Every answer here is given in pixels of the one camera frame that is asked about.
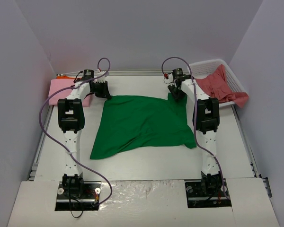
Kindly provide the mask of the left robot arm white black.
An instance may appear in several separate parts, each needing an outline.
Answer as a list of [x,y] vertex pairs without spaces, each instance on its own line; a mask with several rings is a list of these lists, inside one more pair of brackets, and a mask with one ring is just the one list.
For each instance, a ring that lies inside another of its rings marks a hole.
[[84,70],[83,77],[77,78],[71,87],[71,93],[57,102],[58,125],[63,132],[66,146],[65,171],[62,177],[62,188],[71,199],[78,199],[86,192],[80,161],[80,137],[85,126],[83,101],[90,95],[111,99],[106,76],[108,71],[100,69]]

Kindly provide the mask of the green t shirt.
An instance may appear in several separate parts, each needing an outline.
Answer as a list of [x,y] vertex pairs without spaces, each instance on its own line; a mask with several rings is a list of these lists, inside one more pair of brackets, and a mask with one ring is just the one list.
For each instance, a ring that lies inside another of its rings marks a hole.
[[114,96],[104,102],[90,159],[100,160],[142,147],[196,147],[187,124],[187,97],[175,101],[147,96]]

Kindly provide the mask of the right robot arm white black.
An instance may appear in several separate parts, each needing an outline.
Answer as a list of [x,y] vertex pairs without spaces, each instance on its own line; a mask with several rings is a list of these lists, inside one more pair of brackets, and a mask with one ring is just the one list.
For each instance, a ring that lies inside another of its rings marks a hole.
[[181,68],[164,73],[164,82],[175,101],[184,97],[194,105],[192,123],[197,146],[202,150],[202,170],[200,188],[203,194],[212,198],[221,188],[222,179],[216,154],[216,134],[220,124],[219,101],[211,98],[191,75]]

